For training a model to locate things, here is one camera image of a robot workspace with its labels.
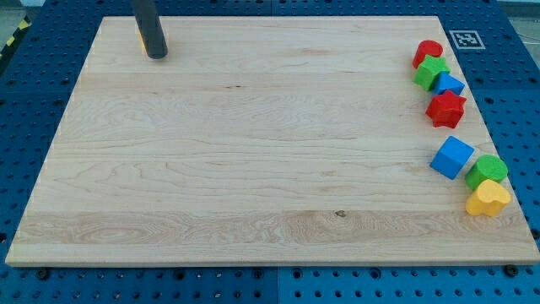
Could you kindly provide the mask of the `yellow block behind arm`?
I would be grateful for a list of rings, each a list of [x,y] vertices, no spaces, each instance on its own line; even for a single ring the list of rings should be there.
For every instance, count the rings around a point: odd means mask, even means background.
[[[140,40],[140,45],[141,45],[142,54],[147,54],[145,41],[144,41],[144,38],[143,38],[143,36],[142,36],[142,34],[141,34],[140,31],[138,32],[138,38],[139,38],[139,40]]]

